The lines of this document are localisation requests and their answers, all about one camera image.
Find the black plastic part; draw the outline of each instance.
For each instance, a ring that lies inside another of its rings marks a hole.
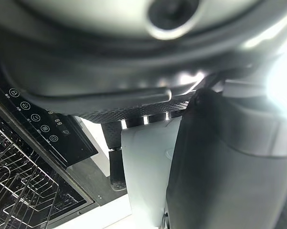
[[[287,121],[260,107],[209,90],[191,99],[166,194],[172,229],[274,228],[287,197],[287,129],[270,127]]]
[[[110,162],[110,185],[114,191],[126,189],[122,150],[113,150],[109,152]]]
[[[164,121],[166,120],[166,117],[167,117],[166,113],[151,115],[149,116],[149,123]]]
[[[1,0],[0,60],[14,87],[40,107],[73,115],[137,108],[189,91],[193,83],[182,85],[180,72],[214,73],[277,55],[287,23],[255,48],[240,45],[286,16],[287,0],[265,0],[230,23],[165,42],[70,30]]]
[[[148,12],[150,22],[162,30],[185,24],[196,12],[199,0],[156,0]]]
[[[108,149],[121,147],[121,122],[101,124]]]
[[[170,118],[177,118],[182,116],[182,114],[185,112],[185,110],[179,110],[179,111],[172,111],[170,112]]]
[[[131,118],[128,120],[125,120],[127,128],[139,126],[139,125],[144,125],[144,120],[143,118]]]

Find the bright light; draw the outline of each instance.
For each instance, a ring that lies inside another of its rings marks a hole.
[[[125,130],[125,129],[128,128],[128,127],[126,126],[125,120],[122,120],[122,121],[121,121],[121,126],[122,126],[122,130]]]
[[[267,94],[287,115],[287,53],[280,57],[270,72]]]
[[[144,125],[149,124],[149,120],[148,120],[147,116],[143,117],[143,123],[144,123]]]

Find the metal rack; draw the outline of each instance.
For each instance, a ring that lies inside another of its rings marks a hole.
[[[0,122],[0,229],[46,228],[58,184]]]

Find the white plastic part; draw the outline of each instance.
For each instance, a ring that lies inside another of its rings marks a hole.
[[[138,228],[159,227],[181,117],[122,130],[125,179]]]

